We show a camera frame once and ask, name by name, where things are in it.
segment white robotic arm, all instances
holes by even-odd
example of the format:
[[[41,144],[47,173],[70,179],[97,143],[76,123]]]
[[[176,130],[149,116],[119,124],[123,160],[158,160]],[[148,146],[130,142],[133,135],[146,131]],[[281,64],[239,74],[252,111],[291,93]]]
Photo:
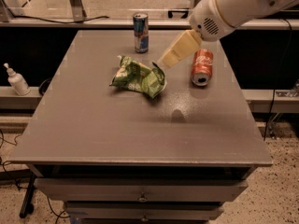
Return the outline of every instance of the white robotic arm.
[[[299,4],[299,0],[201,0],[189,17],[205,41],[218,40],[243,23]]]

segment blue can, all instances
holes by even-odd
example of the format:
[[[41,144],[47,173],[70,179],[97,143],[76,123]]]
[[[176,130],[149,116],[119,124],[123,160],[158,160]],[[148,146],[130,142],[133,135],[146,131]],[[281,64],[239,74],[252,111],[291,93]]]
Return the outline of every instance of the blue can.
[[[149,50],[149,16],[147,13],[136,12],[133,15],[135,51],[145,53]]]

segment table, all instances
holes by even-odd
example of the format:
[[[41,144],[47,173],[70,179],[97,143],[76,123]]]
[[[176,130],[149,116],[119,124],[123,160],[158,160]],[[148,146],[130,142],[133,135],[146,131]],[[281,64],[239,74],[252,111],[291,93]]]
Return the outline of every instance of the table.
[[[192,56],[165,71],[155,99],[110,87],[118,55],[151,66],[181,31],[79,31],[11,157],[66,211],[96,221],[217,218],[257,168],[272,164],[219,42],[213,78],[190,81]]]

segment gray tabletop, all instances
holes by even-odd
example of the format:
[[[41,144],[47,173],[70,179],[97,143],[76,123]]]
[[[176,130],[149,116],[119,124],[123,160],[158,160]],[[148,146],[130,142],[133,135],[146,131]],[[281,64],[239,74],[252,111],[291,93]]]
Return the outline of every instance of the gray tabletop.
[[[192,56],[165,71],[167,86],[151,100],[109,87],[118,55],[151,66],[180,31],[149,31],[149,52],[134,52],[133,31],[80,31],[32,117],[14,162],[267,166],[269,152],[221,44],[213,78],[190,81]]]

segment white spray bottle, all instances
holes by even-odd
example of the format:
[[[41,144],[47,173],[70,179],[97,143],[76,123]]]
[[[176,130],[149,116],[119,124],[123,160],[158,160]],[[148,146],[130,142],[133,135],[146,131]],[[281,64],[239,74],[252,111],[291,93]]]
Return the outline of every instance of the white spray bottle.
[[[16,93],[18,93],[19,95],[25,95],[29,93],[30,88],[23,76],[19,73],[16,73],[13,69],[9,68],[8,63],[5,63],[4,67],[7,69],[7,73],[9,75],[8,82],[16,91]]]

